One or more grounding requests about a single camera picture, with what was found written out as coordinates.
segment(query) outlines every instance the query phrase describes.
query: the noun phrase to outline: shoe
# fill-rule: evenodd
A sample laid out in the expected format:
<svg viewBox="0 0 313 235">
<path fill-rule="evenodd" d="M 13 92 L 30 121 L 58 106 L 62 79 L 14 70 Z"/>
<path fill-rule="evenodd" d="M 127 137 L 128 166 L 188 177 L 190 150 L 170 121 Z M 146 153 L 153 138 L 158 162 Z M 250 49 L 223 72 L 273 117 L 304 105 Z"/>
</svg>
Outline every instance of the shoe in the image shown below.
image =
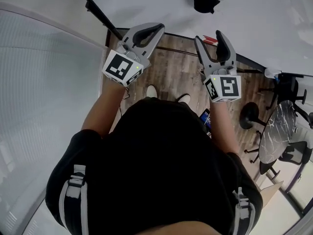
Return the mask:
<svg viewBox="0 0 313 235">
<path fill-rule="evenodd" d="M 184 94 L 184 95 L 182 95 L 182 96 L 179 97 L 178 103 L 184 102 L 184 103 L 186 103 L 186 104 L 189 104 L 190 99 L 191 99 L 191 97 L 190 97 L 189 94 Z"/>
<path fill-rule="evenodd" d="M 148 97 L 156 97 L 157 98 L 157 91 L 153 85 L 149 85 L 147 88 L 147 96 Z"/>
</svg>

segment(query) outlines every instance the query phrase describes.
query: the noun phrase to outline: wooden floor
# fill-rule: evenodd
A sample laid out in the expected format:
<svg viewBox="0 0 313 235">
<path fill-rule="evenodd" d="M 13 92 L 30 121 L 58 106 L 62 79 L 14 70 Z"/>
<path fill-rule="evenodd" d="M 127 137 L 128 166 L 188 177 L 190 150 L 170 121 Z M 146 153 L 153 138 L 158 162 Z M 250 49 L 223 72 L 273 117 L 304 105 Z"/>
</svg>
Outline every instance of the wooden floor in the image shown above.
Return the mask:
<svg viewBox="0 0 313 235">
<path fill-rule="evenodd" d="M 110 48 L 115 48 L 117 39 L 112 35 Z M 193 40 L 176 36 L 164 35 L 158 46 L 173 49 L 184 50 L 196 53 Z M 208 45 L 208 51 L 212 57 L 215 55 L 216 47 Z M 190 108 L 198 116 L 210 108 L 209 95 L 201 82 L 199 72 L 202 70 L 198 57 L 188 54 L 177 53 L 173 51 L 156 49 L 150 57 L 151 67 L 129 86 L 130 98 L 122 102 L 122 112 L 124 113 L 130 106 L 143 99 L 146 95 L 146 89 L 149 85 L 154 85 L 159 99 L 174 101 L 180 95 L 188 93 L 191 96 Z M 251 69 L 247 65 L 238 63 L 237 67 L 241 69 Z M 255 128 L 243 130 L 239 125 L 239 115 L 242 107 L 248 102 L 255 102 L 260 109 L 259 118 L 267 121 L 271 111 L 265 110 L 265 105 L 269 105 L 272 93 L 258 93 L 259 88 L 272 88 L 271 79 L 263 74 L 241 73 L 242 77 L 242 98 L 234 102 L 227 103 L 232 123 L 234 125 L 238 141 L 240 143 L 241 157 L 244 157 L 244 150 L 258 146 L 259 139 L 256 130 L 263 130 L 263 126 L 255 124 Z M 120 113 L 117 114 L 114 126 L 120 119 Z"/>
</svg>

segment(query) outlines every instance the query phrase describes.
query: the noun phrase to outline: black pole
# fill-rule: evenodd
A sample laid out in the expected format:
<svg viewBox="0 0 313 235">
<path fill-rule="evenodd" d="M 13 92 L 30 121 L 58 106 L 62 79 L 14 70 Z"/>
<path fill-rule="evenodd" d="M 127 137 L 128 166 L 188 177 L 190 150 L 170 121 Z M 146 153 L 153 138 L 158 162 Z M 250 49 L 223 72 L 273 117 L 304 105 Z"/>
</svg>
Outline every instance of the black pole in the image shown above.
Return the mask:
<svg viewBox="0 0 313 235">
<path fill-rule="evenodd" d="M 109 29 L 119 40 L 122 40 L 122 35 L 117 31 L 116 27 L 111 23 L 107 16 L 100 10 L 93 0 L 87 0 L 86 8 L 90 11 L 106 28 Z"/>
</svg>

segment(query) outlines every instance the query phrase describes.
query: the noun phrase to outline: person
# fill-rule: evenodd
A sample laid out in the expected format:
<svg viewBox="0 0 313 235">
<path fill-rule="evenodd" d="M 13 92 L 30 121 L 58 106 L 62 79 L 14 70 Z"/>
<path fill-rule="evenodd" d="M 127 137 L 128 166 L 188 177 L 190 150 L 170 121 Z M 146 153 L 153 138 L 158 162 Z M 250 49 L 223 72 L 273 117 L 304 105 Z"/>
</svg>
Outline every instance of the person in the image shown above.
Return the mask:
<svg viewBox="0 0 313 235">
<path fill-rule="evenodd" d="M 233 192 L 240 185 L 255 207 L 255 225 L 262 197 L 238 156 L 226 103 L 210 103 L 211 139 L 188 107 L 189 95 L 159 100 L 149 86 L 147 97 L 109 133 L 124 92 L 118 83 L 107 83 L 54 168 L 45 201 L 57 222 L 72 234 L 232 234 Z M 86 166 L 85 175 L 71 176 L 77 164 Z M 88 184 L 87 203 L 73 204 L 75 193 L 67 190 L 63 204 L 67 180 L 78 175 Z M 88 214 L 79 209 L 83 205 Z"/>
</svg>

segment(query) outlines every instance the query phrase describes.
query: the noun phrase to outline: red object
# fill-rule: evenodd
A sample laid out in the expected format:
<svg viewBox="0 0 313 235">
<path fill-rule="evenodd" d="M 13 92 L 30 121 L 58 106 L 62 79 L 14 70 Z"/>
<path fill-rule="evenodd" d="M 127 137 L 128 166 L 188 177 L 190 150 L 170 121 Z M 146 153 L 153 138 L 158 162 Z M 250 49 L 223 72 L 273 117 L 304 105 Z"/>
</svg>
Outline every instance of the red object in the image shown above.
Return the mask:
<svg viewBox="0 0 313 235">
<path fill-rule="evenodd" d="M 205 43 L 211 44 L 211 45 L 217 43 L 217 40 L 216 40 L 216 39 L 211 38 L 211 37 L 208 37 L 208 36 L 204 36 L 204 40 L 203 40 L 203 41 L 204 41 Z"/>
</svg>

